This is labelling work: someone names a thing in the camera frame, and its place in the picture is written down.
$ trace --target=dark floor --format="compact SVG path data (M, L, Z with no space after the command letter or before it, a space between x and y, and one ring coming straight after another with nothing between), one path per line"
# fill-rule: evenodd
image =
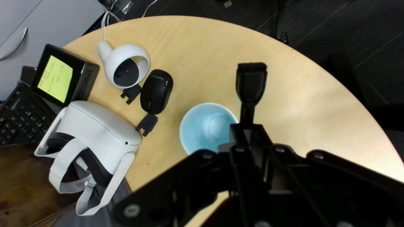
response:
M236 23L275 38L283 34L290 47L315 62L328 61L329 54L343 52L363 95L365 106L404 104L404 2L279 2L158 0L145 17L206 17ZM122 14L120 9L127 7L127 3L127 12ZM115 13L125 20L140 18L150 3L153 0L118 0ZM404 154L404 134L389 130L387 135Z

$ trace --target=small screen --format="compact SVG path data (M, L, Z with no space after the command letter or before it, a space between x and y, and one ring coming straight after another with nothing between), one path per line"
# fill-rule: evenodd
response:
M38 83L38 89L64 104L72 77L73 68L50 56Z

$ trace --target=round table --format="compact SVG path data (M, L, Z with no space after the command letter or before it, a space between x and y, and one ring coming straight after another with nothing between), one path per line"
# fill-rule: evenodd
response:
M166 109L142 139L126 174L134 191L185 157L179 124L190 107L217 102L240 115L236 68L246 62L267 66L255 123L264 125L274 143L288 144L301 157L313 149L327 150L404 182L397 153L367 110L323 68L270 37L219 20L153 17L113 24L69 43L68 51L101 67L89 101L137 125L145 116L140 99L126 105L121 91L107 82L97 53L102 39L112 47L142 47L150 56L150 70L164 70L174 80Z

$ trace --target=black keyboard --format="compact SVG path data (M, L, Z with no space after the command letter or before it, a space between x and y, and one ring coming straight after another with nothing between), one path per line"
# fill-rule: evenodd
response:
M54 118L40 97L19 83L0 110L0 147L39 143Z

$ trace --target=light blue bowl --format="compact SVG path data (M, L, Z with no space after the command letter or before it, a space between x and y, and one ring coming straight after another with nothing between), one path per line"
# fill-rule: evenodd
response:
M180 144L187 154L199 149L217 152L218 145L230 143L230 125L236 123L226 107L213 102L199 104L180 121Z

